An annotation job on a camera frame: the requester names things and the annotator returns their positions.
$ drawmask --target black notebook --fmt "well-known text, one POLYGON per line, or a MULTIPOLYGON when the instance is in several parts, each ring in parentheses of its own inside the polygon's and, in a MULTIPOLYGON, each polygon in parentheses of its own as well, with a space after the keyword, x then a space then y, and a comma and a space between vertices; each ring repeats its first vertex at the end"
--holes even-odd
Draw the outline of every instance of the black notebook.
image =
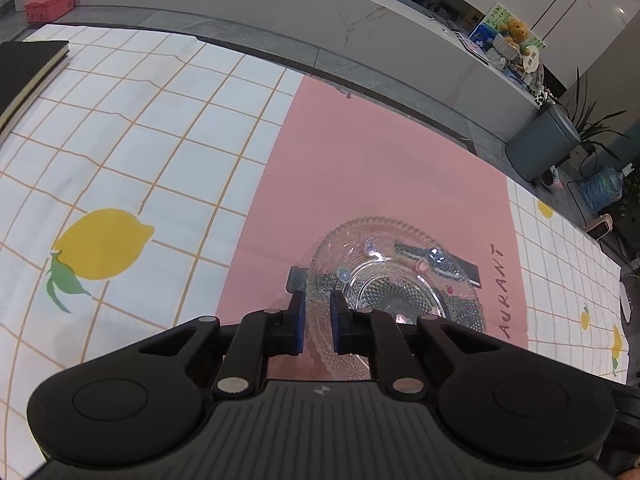
POLYGON ((0 43, 0 132, 68 51, 68 41, 0 43))

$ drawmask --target clear glass dish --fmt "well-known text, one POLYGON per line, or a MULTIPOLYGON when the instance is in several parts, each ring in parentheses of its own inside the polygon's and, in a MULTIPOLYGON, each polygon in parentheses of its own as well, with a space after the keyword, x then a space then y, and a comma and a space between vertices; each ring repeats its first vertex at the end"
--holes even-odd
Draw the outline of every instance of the clear glass dish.
POLYGON ((436 314, 485 332, 482 307, 457 260, 409 224, 360 218, 334 229, 320 244, 306 284, 308 335, 332 377, 369 376, 366 360, 333 352, 329 295, 341 290, 350 308, 369 307, 398 323, 436 314))

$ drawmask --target book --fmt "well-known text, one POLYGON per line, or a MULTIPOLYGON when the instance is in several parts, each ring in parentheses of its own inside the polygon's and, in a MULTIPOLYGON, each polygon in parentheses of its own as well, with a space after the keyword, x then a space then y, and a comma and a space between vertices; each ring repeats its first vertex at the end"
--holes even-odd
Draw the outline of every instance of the book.
POLYGON ((456 32, 455 34, 458 37, 458 39, 460 40, 460 43, 462 43, 462 45, 466 48, 466 50, 469 53, 471 53, 474 56, 476 56, 483 63, 489 64, 489 59, 486 56, 486 54, 484 53, 484 51, 482 50, 482 47, 480 45, 475 44, 473 41, 471 41, 464 34, 460 34, 459 32, 456 32))
POLYGON ((15 123, 16 115, 27 107, 21 106, 30 95, 42 92, 43 80, 52 79, 49 73, 69 51, 68 41, 4 41, 0 43, 0 139, 5 126, 15 123))

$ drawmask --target metal rivet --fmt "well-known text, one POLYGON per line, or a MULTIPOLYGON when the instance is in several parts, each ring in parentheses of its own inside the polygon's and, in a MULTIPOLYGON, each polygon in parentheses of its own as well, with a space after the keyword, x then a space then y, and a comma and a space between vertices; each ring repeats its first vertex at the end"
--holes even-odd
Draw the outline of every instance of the metal rivet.
POLYGON ((417 394, 424 388, 424 383, 412 377, 396 379, 392 384, 393 389, 401 394, 417 394))
POLYGON ((225 377, 218 381, 218 389, 228 394, 239 394, 249 387, 249 382, 242 377, 225 377))

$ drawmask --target pink placemat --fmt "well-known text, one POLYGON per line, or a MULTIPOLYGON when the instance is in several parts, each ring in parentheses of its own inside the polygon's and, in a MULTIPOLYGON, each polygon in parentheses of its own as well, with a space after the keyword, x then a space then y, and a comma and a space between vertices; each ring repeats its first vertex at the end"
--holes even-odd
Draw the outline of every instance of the pink placemat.
POLYGON ((526 348, 527 318, 506 177, 420 124, 305 77, 242 230, 222 322, 286 304, 289 267, 308 266, 343 222, 412 224, 478 266, 487 332, 526 348))

